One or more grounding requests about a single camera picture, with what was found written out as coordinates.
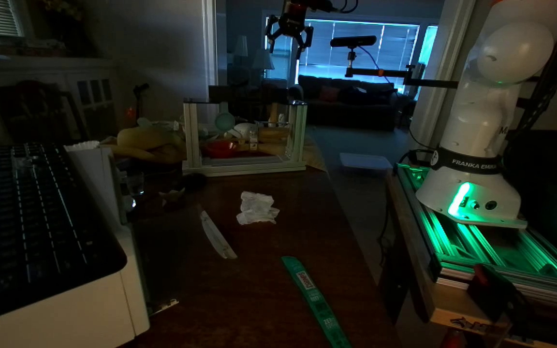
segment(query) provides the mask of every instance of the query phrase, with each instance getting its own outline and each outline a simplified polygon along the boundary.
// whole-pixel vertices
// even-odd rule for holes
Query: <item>chair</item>
[[[15,86],[0,87],[0,116],[14,143],[40,142],[70,145],[73,139],[68,129],[62,97],[68,100],[80,141],[88,140],[87,130],[70,92],[62,92],[56,84],[21,81]]]

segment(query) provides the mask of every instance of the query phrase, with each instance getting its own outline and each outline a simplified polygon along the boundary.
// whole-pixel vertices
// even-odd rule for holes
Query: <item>red bowl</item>
[[[211,159],[229,159],[237,152],[238,147],[228,140],[212,141],[204,147],[204,153]]]

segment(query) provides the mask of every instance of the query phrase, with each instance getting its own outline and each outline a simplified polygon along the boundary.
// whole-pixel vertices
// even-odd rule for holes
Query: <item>dark wooden table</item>
[[[239,225],[242,191],[272,195],[277,224]],[[199,206],[238,259],[210,246]],[[127,347],[329,347],[282,256],[307,268],[352,346],[400,346],[327,173],[210,178],[164,210],[136,217],[135,235],[148,287],[176,287],[180,303],[152,316],[150,330]]]

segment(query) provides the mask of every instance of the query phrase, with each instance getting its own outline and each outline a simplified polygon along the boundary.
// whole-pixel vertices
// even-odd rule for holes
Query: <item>sofa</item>
[[[289,90],[293,99],[307,102],[307,124],[393,131],[399,111],[409,97],[394,84],[327,79],[299,75]]]

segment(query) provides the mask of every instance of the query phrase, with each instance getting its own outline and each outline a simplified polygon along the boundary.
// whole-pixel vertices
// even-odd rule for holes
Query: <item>dark sofa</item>
[[[369,95],[380,95],[380,103],[373,105],[354,105],[341,101],[321,101],[323,86],[345,90],[350,87],[364,89]],[[290,88],[294,99],[308,104],[307,124],[366,128],[393,131],[398,111],[407,104],[407,96],[393,93],[394,84],[373,84],[369,82],[326,79],[322,77],[298,77],[298,85]]]

